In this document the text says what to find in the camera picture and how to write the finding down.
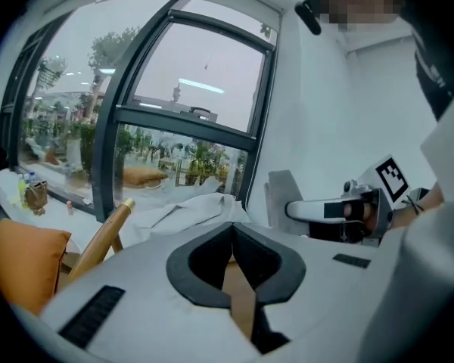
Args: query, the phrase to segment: window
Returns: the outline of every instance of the window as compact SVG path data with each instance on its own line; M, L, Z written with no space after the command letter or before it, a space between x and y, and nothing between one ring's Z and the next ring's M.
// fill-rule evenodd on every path
M247 132L257 100L263 54L205 29L173 24L143 72L133 102L193 112Z
M213 192L237 197L247 158L242 150L131 125L121 125L115 152L115 204L131 197L142 208Z
M253 19L246 14L242 14L231 8L224 7L223 5L206 2L204 0L191 0L183 11L191 12L193 14L202 14L214 19L225 21L226 23L233 24L239 28L242 28L249 33L259 36L261 39L275 45L278 39L278 33L271 27L264 23Z
M19 164L53 187L92 199L92 145L102 98L123 52L169 0L111 0L75 11L32 76Z

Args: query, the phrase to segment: white fabric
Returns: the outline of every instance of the white fabric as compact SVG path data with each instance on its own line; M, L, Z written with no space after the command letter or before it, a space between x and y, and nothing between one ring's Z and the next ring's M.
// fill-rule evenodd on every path
M125 247L152 237L178 233L195 225L217 222L250 222L241 202L232 195L208 194L194 197L183 203L169 204L149 211L135 211L126 220Z

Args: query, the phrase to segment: person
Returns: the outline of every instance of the person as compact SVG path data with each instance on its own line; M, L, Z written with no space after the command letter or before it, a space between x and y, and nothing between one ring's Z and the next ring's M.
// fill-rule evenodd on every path
M415 40L417 78L432 112L438 121L454 97L454 0L308 0L310 9L321 21L336 23L349 29L361 23L390 23L401 17L412 28ZM443 195L439 185L423 197L418 205L423 210L439 206ZM347 218L352 206L344 210ZM403 227L418 213L413 206L393 214L391 228ZM376 225L374 207L366 203L365 226L372 231Z

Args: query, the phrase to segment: tree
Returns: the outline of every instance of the tree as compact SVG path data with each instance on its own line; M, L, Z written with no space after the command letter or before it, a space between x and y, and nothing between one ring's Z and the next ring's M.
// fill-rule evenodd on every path
M37 70L39 73L37 74L36 85L33 89L32 95L30 96L30 109L28 118L33 117L33 112L36 109L36 101L35 98L37 97L37 93L40 90L47 90L55 86L58 80L64 74L64 71L67 68L67 61L63 57L43 57L40 62Z
M84 112L86 119L91 118L102 83L107 77L100 69L115 69L124 51L138 34L138 31L139 27L130 27L126 28L121 35L109 32L101 38L96 38L92 41L92 53L89 54L88 65L91 67L94 77L91 85L92 95L88 99Z
M264 37L266 38L266 40L269 40L271 37L271 29L272 28L269 27L267 24L262 23L260 25L260 33L264 34Z

